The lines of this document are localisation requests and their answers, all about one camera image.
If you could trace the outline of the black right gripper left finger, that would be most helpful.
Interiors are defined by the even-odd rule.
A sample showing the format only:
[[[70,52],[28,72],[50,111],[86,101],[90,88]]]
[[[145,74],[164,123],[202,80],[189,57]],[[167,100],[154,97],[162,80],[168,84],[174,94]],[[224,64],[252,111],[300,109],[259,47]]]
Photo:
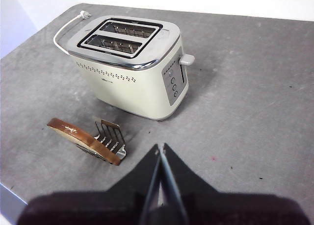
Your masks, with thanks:
[[[20,225],[135,225],[158,158],[158,145],[106,191],[55,192],[32,199]]]

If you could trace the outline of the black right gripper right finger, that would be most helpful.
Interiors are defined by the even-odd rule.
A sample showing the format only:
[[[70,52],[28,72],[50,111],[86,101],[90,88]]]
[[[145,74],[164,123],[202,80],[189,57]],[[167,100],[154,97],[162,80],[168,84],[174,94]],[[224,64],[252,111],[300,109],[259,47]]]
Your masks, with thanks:
[[[191,225],[309,225],[300,205],[268,194],[220,192],[164,144],[163,164]]]

